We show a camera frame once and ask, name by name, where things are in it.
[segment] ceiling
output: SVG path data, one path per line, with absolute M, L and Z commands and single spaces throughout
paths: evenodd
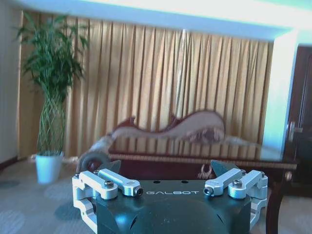
M 8 1 L 43 12 L 252 39 L 274 40 L 292 29 L 312 30 L 312 0 Z

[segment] braided plant stem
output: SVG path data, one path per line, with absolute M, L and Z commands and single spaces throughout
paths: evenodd
M 62 152 L 65 130 L 65 111 L 60 97 L 45 95 L 40 115 L 37 148 L 40 155 L 59 155 Z

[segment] table leg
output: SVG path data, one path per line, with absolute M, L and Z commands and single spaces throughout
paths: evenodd
M 286 188 L 292 179 L 292 172 L 285 172 L 280 183 L 276 183 L 272 189 L 272 193 L 267 206 L 266 216 L 266 234 L 278 234 L 278 214 L 279 208 Z

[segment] potted plant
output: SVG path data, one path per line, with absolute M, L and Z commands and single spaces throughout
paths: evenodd
M 82 50 L 87 39 L 78 34 L 76 25 L 69 25 L 66 16 L 36 24 L 24 13 L 27 24 L 19 28 L 21 43 L 33 47 L 23 63 L 23 74 L 30 72 L 32 81 L 44 96 L 37 140 L 36 168 L 38 183 L 57 180 L 63 158 L 65 131 L 64 101 L 75 78 L 83 77 L 82 65 L 75 56 L 74 42 L 81 41 Z

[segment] bamboo plant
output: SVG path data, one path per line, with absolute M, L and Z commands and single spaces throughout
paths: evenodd
M 31 73 L 32 81 L 44 96 L 40 115 L 37 150 L 39 155 L 59 155 L 63 149 L 65 131 L 64 101 L 74 79 L 83 77 L 77 54 L 88 46 L 87 39 L 78 33 L 76 24 L 67 23 L 66 16 L 58 16 L 45 23 L 35 23 L 24 13 L 27 23 L 19 28 L 21 43 L 30 44 L 32 52 L 23 62 L 23 74 Z

